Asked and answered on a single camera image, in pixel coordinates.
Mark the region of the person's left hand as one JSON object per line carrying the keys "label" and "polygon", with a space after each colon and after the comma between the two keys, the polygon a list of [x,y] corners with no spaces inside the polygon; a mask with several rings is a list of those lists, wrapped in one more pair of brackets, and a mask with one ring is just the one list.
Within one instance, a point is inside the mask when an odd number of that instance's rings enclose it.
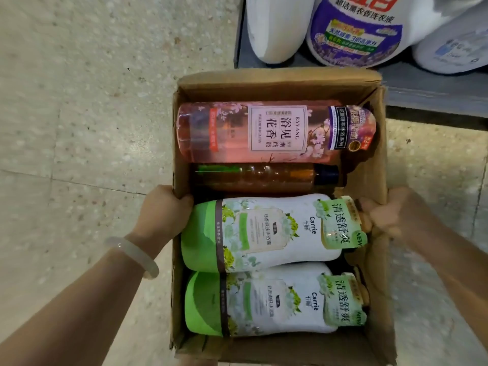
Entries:
{"label": "person's left hand", "polygon": [[175,196],[170,185],[158,185],[145,196],[136,224],[125,236],[126,240],[140,247],[152,258],[157,257],[168,242],[183,230],[164,229],[162,197],[165,194]]}

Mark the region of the person's right hand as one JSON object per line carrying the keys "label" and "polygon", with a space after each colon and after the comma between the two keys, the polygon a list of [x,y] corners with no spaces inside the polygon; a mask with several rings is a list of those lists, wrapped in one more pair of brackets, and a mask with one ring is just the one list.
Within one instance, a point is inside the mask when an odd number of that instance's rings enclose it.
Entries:
{"label": "person's right hand", "polygon": [[446,232],[446,226],[413,189],[406,186],[392,188],[387,192],[387,201],[388,235],[410,248],[418,249]]}

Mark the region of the brown cardboard box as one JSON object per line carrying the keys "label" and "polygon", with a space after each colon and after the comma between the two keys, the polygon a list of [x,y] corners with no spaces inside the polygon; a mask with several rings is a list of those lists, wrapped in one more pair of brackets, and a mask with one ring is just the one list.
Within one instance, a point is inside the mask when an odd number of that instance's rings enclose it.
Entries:
{"label": "brown cardboard box", "polygon": [[[177,145],[179,106],[201,101],[264,101],[335,99],[342,104],[366,105],[375,115],[377,130],[363,154],[341,154],[348,173],[335,195],[365,196],[387,202],[385,88],[381,74],[352,67],[244,68],[200,72],[178,80],[173,94],[173,190],[189,192],[195,203],[218,196],[193,191],[189,163]],[[263,363],[286,366],[389,366],[396,364],[395,330],[388,293],[388,238],[373,228],[369,243],[346,253],[369,291],[370,311],[364,328],[346,327],[331,334],[289,333],[257,338],[221,338],[192,333],[184,315],[184,285],[190,270],[182,259],[180,237],[173,240],[171,331],[169,349],[174,356],[224,363]]]}

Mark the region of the person's right forearm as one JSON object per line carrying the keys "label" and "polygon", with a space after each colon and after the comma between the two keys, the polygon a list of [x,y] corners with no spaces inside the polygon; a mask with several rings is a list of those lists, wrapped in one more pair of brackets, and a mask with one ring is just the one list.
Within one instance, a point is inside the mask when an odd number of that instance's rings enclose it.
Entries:
{"label": "person's right forearm", "polygon": [[488,253],[439,221],[422,229],[419,252],[488,353]]}

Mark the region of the person's left forearm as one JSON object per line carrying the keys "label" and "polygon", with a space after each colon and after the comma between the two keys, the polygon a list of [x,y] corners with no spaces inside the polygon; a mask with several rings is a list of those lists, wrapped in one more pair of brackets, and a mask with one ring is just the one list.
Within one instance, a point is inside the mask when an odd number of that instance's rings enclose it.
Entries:
{"label": "person's left forearm", "polygon": [[0,343],[0,366],[102,366],[146,271],[109,248]]}

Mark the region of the pale jade bangle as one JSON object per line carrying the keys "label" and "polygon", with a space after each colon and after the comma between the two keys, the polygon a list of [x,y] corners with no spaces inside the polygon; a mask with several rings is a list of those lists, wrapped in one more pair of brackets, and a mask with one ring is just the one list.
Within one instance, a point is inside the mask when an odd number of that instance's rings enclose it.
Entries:
{"label": "pale jade bangle", "polygon": [[152,280],[159,276],[160,270],[153,258],[134,243],[122,237],[111,236],[104,243],[110,248],[119,249],[144,269],[144,277]]}

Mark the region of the green and white floral bottle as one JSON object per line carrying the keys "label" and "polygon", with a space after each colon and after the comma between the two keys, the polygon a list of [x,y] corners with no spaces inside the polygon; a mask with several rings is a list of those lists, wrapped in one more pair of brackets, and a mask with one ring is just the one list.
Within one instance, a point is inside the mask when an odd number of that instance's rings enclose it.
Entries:
{"label": "green and white floral bottle", "polygon": [[190,270],[229,274],[332,261],[371,229],[350,196],[233,197],[196,204],[180,246]]}
{"label": "green and white floral bottle", "polygon": [[364,326],[366,304],[353,273],[323,262],[237,273],[194,272],[185,292],[187,328],[219,337],[332,333]]}

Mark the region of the amber bottle with dark cap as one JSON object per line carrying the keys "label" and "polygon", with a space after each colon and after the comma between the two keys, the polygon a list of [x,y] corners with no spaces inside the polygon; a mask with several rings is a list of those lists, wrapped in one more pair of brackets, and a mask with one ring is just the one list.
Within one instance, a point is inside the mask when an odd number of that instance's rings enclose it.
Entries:
{"label": "amber bottle with dark cap", "polygon": [[306,193],[347,183],[339,166],[319,163],[194,163],[190,179],[198,188],[237,194]]}

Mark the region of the pink floral bottle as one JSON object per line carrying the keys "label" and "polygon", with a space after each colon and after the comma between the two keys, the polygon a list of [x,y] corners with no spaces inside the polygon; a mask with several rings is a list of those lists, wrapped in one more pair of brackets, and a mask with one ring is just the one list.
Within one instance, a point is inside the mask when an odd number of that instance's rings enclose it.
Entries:
{"label": "pink floral bottle", "polygon": [[335,164],[367,150],[375,132],[370,110],[336,100],[184,103],[176,120],[192,163]]}

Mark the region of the grey metal shelf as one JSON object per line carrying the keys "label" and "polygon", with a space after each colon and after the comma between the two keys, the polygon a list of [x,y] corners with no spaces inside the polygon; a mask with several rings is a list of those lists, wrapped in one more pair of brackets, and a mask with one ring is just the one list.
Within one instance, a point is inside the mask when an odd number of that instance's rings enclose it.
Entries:
{"label": "grey metal shelf", "polygon": [[[233,60],[236,69],[320,66],[305,42],[284,63],[267,65],[260,61],[248,36],[246,4],[246,0],[240,0]],[[413,62],[408,49],[374,69],[387,87],[389,106],[488,119],[488,67],[455,75],[430,73]]]}

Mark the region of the white jug with blue label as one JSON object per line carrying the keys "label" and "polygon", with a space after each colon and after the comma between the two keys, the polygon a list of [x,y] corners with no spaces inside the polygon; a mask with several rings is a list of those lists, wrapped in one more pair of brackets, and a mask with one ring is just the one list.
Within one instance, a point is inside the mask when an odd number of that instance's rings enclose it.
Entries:
{"label": "white jug with blue label", "polygon": [[488,9],[470,10],[413,46],[416,64],[432,73],[457,74],[488,65]]}

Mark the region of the white jug with purple label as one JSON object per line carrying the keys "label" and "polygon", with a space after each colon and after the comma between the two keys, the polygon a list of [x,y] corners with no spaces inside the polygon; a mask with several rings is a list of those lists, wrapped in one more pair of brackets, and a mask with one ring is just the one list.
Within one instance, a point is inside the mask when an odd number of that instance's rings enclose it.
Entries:
{"label": "white jug with purple label", "polygon": [[447,23],[446,0],[315,0],[307,33],[321,64],[371,68]]}

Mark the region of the plain white jug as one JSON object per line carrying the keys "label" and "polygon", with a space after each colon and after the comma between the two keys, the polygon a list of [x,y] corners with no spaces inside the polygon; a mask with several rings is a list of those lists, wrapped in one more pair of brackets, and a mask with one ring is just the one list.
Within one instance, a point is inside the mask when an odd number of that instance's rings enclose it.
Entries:
{"label": "plain white jug", "polygon": [[247,30],[256,57],[268,65],[289,60],[301,47],[315,0],[246,0]]}

